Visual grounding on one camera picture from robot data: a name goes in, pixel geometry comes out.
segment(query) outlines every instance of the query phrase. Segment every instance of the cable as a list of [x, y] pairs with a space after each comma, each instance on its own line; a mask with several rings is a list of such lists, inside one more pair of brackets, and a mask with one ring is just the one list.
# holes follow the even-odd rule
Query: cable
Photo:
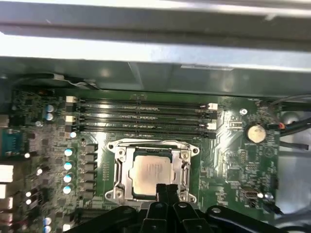
[[295, 129], [288, 129], [288, 130], [283, 130], [281, 131], [281, 137], [287, 136], [287, 135], [291, 135], [294, 133], [299, 133], [302, 131], [305, 131], [307, 129], [311, 128], [311, 124], [305, 125], [303, 127], [299, 127], [299, 128], [295, 128]]
[[285, 102], [285, 101], [289, 101], [289, 100], [296, 100], [296, 99], [302, 99], [302, 98], [308, 98], [308, 97], [311, 97], [311, 94], [294, 95], [294, 96], [288, 96], [288, 97], [280, 98], [280, 99], [270, 103], [270, 105], [268, 107], [268, 112], [276, 123], [281, 123], [280, 120], [278, 119], [278, 117], [274, 113], [273, 107], [275, 105], [282, 103], [282, 102]]
[[38, 79], [50, 79], [50, 80], [58, 80], [58, 81], [64, 81], [68, 82], [70, 85], [76, 86], [76, 87], [88, 87], [89, 89], [97, 89], [100, 90], [94, 83], [90, 83], [87, 81], [84, 82], [77, 82], [73, 83], [70, 80], [66, 79], [64, 75], [61, 74], [53, 74], [53, 73], [40, 73], [40, 74], [24, 74], [24, 75], [18, 75], [18, 79], [15, 80], [11, 85], [17, 86], [25, 81], [33, 81]]
[[287, 129], [299, 128], [299, 127], [303, 127], [303, 126], [307, 125], [308, 123], [311, 123], [311, 117], [304, 119], [304, 120], [295, 121], [291, 124], [287, 124], [286, 128]]
[[309, 150], [309, 145], [300, 144], [300, 143], [289, 143], [289, 142], [280, 141], [280, 146], [292, 148], [292, 149], [298, 149], [298, 150]]

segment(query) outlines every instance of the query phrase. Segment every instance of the black memory slot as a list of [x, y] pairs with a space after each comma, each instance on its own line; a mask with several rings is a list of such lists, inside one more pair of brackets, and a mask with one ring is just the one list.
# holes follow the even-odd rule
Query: black memory slot
[[189, 131], [168, 131], [168, 130], [159, 130], [159, 129], [133, 129], [133, 128], [121, 128], [121, 127], [100, 127], [100, 126], [80, 126], [81, 131], [87, 132], [120, 132], [120, 133], [150, 133], [150, 134], [171, 134], [171, 135], [187, 135], [187, 136], [202, 136], [208, 137], [209, 133], [207, 131], [197, 131], [197, 132], [189, 132]]
[[144, 110], [127, 110], [127, 109], [98, 109], [98, 108], [85, 108], [81, 109], [82, 113], [94, 113], [94, 114], [144, 114], [157, 117], [200, 117], [208, 116], [208, 113], [180, 113], [180, 112], [156, 112], [156, 111], [144, 111]]
[[100, 118], [100, 117], [85, 117], [82, 122], [100, 122], [100, 123], [129, 123], [129, 124], [140, 124], [140, 125], [173, 125], [173, 126], [189, 126], [198, 127], [200, 123], [196, 119], [194, 121], [180, 120], [180, 121], [169, 121], [169, 120], [145, 120], [145, 119], [123, 119], [123, 118]]
[[150, 108], [169, 108], [169, 109], [189, 109], [199, 110], [202, 109], [205, 104], [191, 104], [191, 103], [178, 103], [178, 102], [155, 102], [155, 101], [140, 101], [140, 100], [96, 100], [87, 99], [82, 100], [82, 104], [107, 104], [107, 105], [132, 105]]

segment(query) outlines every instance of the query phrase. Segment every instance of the wire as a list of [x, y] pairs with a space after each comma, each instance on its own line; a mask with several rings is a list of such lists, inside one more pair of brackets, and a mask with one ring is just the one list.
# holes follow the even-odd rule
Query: wire
[[285, 102], [285, 101], [289, 101], [289, 100], [296, 100], [296, 99], [302, 99], [302, 98], [308, 98], [308, 97], [311, 97], [311, 94], [294, 95], [294, 96], [288, 96], [288, 97], [280, 98], [280, 99], [270, 103], [270, 105], [268, 107], [268, 112], [276, 123], [281, 123], [280, 120], [278, 119], [278, 117], [274, 113], [274, 106], [275, 105], [282, 103], [282, 102]]
[[305, 119], [305, 120], [300, 120], [300, 121], [295, 121], [291, 124], [287, 124], [286, 128], [287, 129], [293, 129], [293, 128], [299, 128], [307, 125], [308, 123], [311, 123], [311, 117]]
[[284, 136], [287, 136], [287, 135], [291, 135], [291, 134], [294, 134], [294, 133], [299, 133], [299, 132], [305, 131], [305, 130], [307, 130], [309, 128], [311, 128], [311, 124], [307, 124], [307, 125], [304, 125], [302, 127], [295, 128], [295, 129], [283, 130], [283, 131], [281, 131], [281, 137], [284, 137]]
[[300, 144], [300, 143], [289, 143], [289, 142], [280, 141], [280, 146], [292, 148], [292, 149], [298, 149], [298, 150], [309, 150], [309, 145]]

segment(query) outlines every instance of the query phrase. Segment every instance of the chip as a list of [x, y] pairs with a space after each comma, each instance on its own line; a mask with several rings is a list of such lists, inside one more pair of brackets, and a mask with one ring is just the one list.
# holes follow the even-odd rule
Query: chip
[[170, 184], [172, 164], [168, 157], [139, 155], [136, 156], [130, 178], [136, 195], [155, 196], [156, 184]]

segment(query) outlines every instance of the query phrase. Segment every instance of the gray metal surface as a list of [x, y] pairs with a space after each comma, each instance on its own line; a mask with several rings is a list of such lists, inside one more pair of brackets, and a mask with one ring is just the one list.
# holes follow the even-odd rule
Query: gray metal surface
[[[287, 112], [285, 122], [302, 120], [310, 117], [303, 112]], [[282, 138], [282, 141], [310, 145], [311, 130]], [[276, 224], [293, 225], [310, 223], [311, 219], [311, 151], [280, 148], [278, 162], [279, 190], [276, 204], [288, 215], [276, 221]]]

